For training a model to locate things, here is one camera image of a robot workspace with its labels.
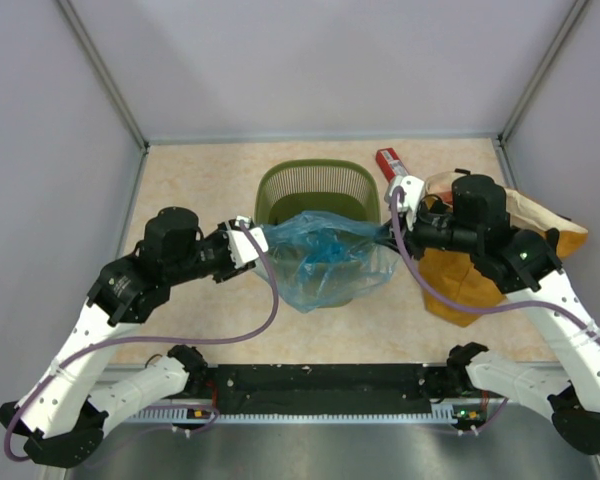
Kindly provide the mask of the olive green plastic trash bin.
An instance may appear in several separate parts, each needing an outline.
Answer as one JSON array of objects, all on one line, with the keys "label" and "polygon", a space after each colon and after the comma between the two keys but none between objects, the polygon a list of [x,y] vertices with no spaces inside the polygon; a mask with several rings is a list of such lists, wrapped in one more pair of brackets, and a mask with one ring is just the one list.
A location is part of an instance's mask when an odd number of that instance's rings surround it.
[{"label": "olive green plastic trash bin", "polygon": [[381,225],[376,182],[364,167],[350,161],[291,160],[265,173],[256,194],[256,223],[278,225],[303,211]]}]

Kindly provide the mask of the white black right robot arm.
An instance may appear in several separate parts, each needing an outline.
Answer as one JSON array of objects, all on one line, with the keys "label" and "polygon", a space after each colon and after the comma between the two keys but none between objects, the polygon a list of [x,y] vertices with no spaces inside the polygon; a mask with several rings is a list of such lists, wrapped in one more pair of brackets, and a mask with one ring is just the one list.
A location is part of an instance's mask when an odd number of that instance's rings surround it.
[{"label": "white black right robot arm", "polygon": [[[562,371],[549,375],[469,343],[449,353],[449,388],[461,396],[486,390],[512,400],[550,421],[574,449],[600,456],[600,328],[557,255],[558,230],[541,235],[512,225],[506,192],[489,176],[462,173],[451,194],[450,211],[437,213],[426,206],[423,180],[396,176],[386,193],[389,248],[401,254],[425,292],[455,310],[480,315],[526,310]],[[468,255],[505,303],[469,307],[444,297],[416,267],[427,250]]]}]

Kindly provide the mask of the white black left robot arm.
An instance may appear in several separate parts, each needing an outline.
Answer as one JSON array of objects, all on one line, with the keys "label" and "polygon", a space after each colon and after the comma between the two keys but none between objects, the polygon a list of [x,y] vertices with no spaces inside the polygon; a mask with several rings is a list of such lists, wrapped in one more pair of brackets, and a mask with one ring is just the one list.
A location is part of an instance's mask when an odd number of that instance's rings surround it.
[{"label": "white black left robot arm", "polygon": [[[177,394],[196,396],[206,387],[199,345],[250,340],[270,322],[238,336],[186,338],[139,336],[137,330],[170,299],[173,287],[210,277],[223,283],[266,264],[263,228],[238,216],[209,234],[183,207],[166,207],[144,227],[134,249],[105,265],[76,324],[36,385],[0,407],[5,456],[17,463],[69,469],[83,463],[129,417]],[[117,348],[131,343],[171,345],[157,364],[108,389],[96,384]]]}]

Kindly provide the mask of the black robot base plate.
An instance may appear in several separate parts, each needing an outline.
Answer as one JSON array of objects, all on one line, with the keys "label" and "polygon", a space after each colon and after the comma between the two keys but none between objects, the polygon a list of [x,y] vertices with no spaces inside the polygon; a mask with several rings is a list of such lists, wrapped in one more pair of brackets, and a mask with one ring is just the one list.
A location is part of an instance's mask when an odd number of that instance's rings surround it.
[{"label": "black robot base plate", "polygon": [[198,371],[172,398],[209,400],[223,414],[385,414],[485,394],[445,366],[224,364]]}]

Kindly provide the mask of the blue plastic trash bag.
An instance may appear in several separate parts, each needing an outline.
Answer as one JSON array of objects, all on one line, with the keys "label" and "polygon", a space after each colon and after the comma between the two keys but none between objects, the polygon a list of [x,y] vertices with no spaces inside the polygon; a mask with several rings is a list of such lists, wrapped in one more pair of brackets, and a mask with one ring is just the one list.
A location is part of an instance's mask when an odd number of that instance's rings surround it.
[{"label": "blue plastic trash bag", "polygon": [[387,284],[399,255],[387,228],[325,211],[264,224],[279,297],[301,313],[336,308]]}]

